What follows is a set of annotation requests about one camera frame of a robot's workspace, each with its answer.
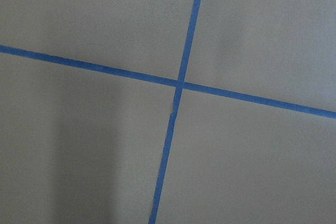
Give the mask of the crossing blue tape strip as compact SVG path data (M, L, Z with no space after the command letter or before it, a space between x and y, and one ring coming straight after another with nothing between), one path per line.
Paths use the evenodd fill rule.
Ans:
M178 115L178 110L180 106L182 91L185 83L185 76L187 72L188 61L192 49L192 43L195 33L195 28L197 24L198 12L200 9L201 0L193 0L193 6L191 9L190 20L188 24L188 29L186 33L183 54L181 58L181 63L179 67L178 77L175 85L173 103L172 103L172 112L170 114L169 122L166 130L166 137L163 145L162 157L160 162L160 167L158 171L158 176L155 184L155 191L153 195L152 209L149 216L148 223L155 223L157 212L160 205L161 193L163 189L165 173L167 169L167 164L169 161L169 155L174 135L175 122Z

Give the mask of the long blue tape strip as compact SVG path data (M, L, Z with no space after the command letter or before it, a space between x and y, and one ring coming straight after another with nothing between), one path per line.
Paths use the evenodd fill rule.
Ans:
M1 53L175 87L177 80L1 45ZM186 82L183 89L335 119L335 112Z

